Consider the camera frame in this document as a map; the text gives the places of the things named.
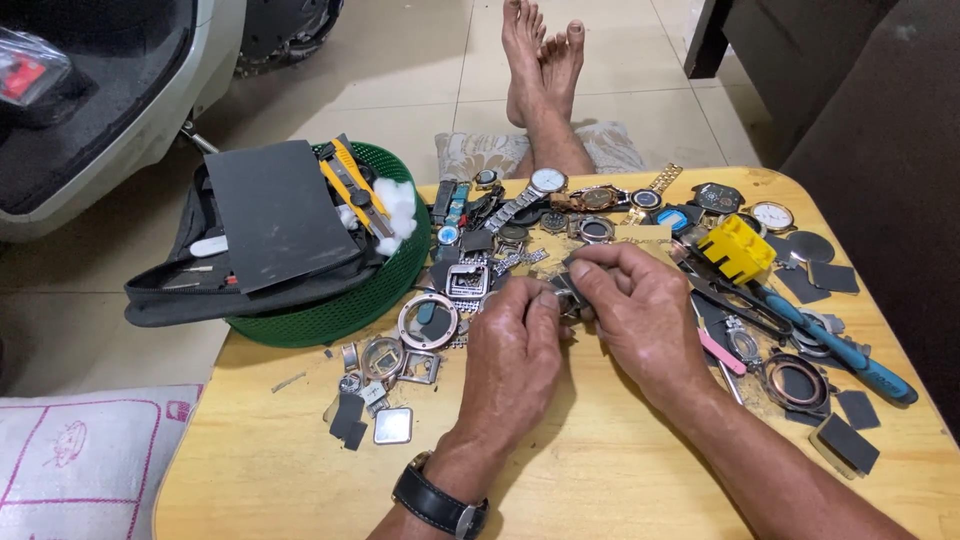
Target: yellow plastic holder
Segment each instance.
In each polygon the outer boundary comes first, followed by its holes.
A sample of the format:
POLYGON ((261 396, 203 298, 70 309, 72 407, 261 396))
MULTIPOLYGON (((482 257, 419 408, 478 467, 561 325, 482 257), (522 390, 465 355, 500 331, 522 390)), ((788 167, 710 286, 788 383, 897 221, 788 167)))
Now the yellow plastic holder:
POLYGON ((697 247, 738 285, 762 274, 777 256, 770 244, 736 215, 724 219, 697 247))

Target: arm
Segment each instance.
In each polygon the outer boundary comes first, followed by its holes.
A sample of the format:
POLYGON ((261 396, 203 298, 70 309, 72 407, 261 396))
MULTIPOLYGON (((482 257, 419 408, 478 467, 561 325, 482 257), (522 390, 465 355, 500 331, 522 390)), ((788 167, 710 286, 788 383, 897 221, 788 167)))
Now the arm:
POLYGON ((704 455, 761 538, 914 538, 721 389, 680 271, 632 244, 574 255, 570 275, 617 362, 704 455))
MULTIPOLYGON (((447 495, 477 504, 520 439, 543 418, 561 370, 560 304, 547 282, 511 278, 470 323, 460 415, 423 475, 447 495)), ((374 539, 447 539, 394 504, 374 539)))

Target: green plastic basket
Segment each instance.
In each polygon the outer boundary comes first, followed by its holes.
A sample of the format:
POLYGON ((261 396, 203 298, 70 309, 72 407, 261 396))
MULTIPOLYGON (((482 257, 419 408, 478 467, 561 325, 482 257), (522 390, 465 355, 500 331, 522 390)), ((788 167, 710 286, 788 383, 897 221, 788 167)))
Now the green plastic basket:
MULTIPOLYGON (((360 158, 380 176, 397 182, 414 179, 397 156, 365 142, 351 142, 360 158)), ((272 347, 312 347, 340 339, 375 321, 413 284, 430 249, 430 217, 417 196, 417 229, 368 281, 309 307, 269 316, 228 317, 227 323, 248 339, 272 347)))

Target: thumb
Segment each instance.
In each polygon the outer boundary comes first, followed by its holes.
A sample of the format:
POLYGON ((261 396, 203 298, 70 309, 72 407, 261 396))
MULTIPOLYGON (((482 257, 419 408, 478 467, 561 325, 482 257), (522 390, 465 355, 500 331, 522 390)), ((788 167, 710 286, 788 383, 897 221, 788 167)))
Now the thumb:
POLYGON ((601 318, 617 300, 626 298, 613 277, 589 260, 574 260, 570 264, 570 278, 601 318))
POLYGON ((560 363, 560 301, 541 292, 527 309, 527 357, 560 363))

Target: white watch dial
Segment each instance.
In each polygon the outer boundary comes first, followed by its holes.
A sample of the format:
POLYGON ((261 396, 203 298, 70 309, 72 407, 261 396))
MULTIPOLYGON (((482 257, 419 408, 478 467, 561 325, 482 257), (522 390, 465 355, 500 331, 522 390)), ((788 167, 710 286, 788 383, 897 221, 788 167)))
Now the white watch dial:
POLYGON ((775 205, 761 203, 754 206, 752 214, 756 221, 772 229, 786 229, 793 225, 793 216, 790 212, 775 205))
POLYGON ((538 191, 553 193, 563 189, 566 177, 557 169, 540 169, 530 176, 530 184, 538 191))

